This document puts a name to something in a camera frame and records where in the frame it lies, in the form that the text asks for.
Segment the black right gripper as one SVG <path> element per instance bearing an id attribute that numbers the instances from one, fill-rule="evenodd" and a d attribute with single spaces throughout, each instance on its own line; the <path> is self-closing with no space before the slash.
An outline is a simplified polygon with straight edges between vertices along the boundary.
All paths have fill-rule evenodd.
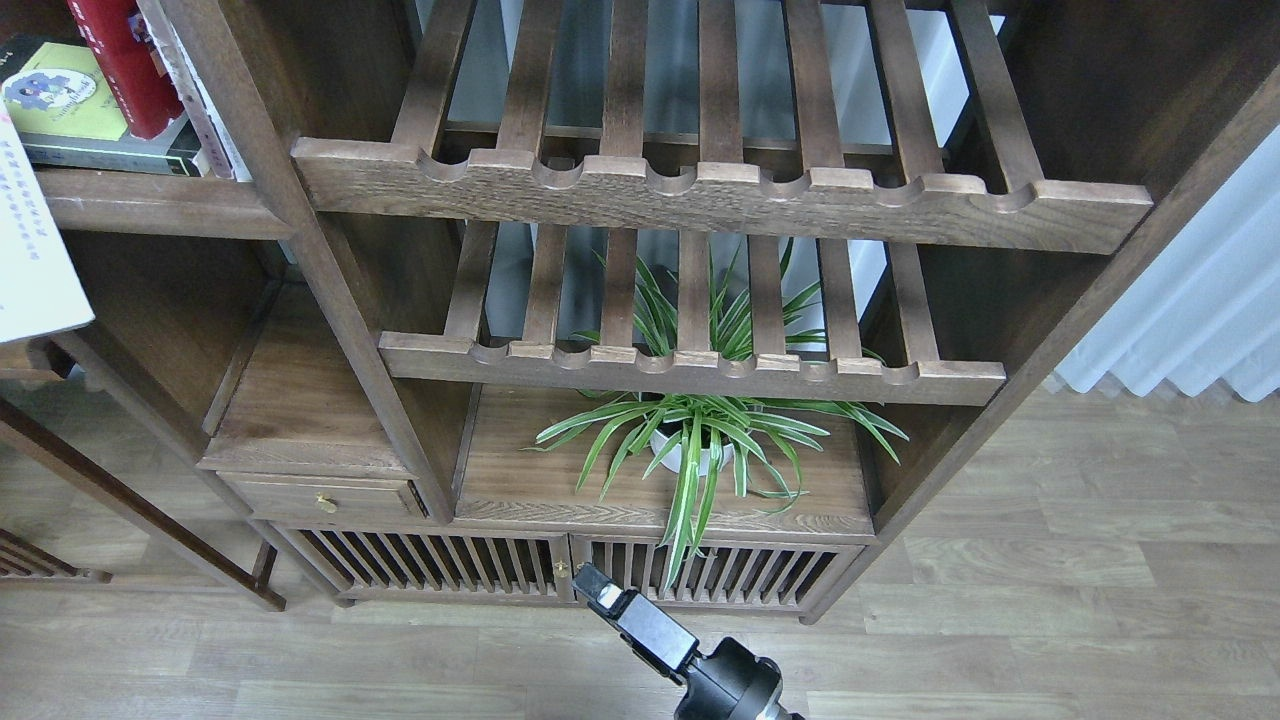
<path id="1" fill-rule="evenodd" d="M 573 588 L 588 607 L 614 628 L 632 652 L 660 676 L 685 685 L 676 719 L 803 719 L 780 703 L 783 678 L 767 656 L 723 638 L 704 656 L 698 639 L 636 589 L 622 589 L 591 562 L 580 566 Z"/>

